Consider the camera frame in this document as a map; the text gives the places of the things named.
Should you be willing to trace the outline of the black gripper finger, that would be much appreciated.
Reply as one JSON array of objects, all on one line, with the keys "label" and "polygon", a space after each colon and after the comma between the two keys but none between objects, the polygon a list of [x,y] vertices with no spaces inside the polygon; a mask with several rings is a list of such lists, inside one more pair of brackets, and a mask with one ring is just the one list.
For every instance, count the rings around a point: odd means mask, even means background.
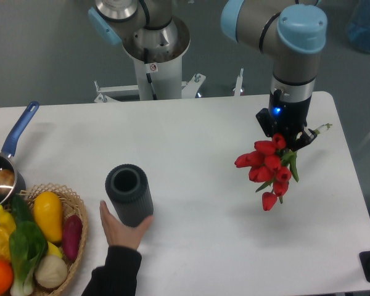
[{"label": "black gripper finger", "polygon": [[305,128],[297,135],[297,148],[304,148],[311,144],[317,137],[315,131],[309,128]]}]

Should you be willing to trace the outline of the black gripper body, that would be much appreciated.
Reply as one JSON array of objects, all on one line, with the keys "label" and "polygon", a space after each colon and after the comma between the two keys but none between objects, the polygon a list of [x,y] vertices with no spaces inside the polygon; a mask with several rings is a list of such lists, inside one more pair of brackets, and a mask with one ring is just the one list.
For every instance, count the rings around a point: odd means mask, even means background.
[{"label": "black gripper body", "polygon": [[297,135],[307,128],[306,117],[311,97],[301,102],[285,102],[283,98],[280,89],[270,93],[268,108],[261,109],[256,118],[266,137],[281,134],[286,147],[295,152],[302,149],[297,148]]}]

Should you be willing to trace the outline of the black sleeved forearm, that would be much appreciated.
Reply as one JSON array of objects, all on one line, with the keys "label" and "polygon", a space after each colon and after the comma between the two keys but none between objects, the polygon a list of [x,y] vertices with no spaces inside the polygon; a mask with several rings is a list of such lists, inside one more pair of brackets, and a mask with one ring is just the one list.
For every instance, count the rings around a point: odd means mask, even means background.
[{"label": "black sleeved forearm", "polygon": [[108,248],[105,265],[92,271],[82,295],[136,295],[137,275],[142,256],[122,246]]}]

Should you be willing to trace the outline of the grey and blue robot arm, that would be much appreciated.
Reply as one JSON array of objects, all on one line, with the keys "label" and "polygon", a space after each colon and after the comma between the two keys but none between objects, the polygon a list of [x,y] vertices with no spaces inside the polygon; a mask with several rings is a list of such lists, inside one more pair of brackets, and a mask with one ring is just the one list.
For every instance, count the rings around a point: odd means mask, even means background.
[{"label": "grey and blue robot arm", "polygon": [[[121,44],[133,59],[142,100],[182,98],[190,32],[171,1],[96,1],[88,17],[103,39]],[[269,106],[257,113],[264,134],[282,134],[294,151],[309,145],[316,133],[306,117],[327,30],[317,2],[228,1],[220,24],[228,38],[274,61]]]}]

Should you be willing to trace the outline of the person's bare hand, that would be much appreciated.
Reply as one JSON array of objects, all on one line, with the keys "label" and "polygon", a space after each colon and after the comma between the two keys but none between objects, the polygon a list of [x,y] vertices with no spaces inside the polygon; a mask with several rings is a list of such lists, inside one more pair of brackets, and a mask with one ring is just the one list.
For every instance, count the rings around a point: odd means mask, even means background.
[{"label": "person's bare hand", "polygon": [[110,213],[103,200],[100,201],[99,211],[102,227],[110,247],[119,246],[137,250],[142,238],[154,221],[153,216],[148,216],[135,228],[126,226]]}]

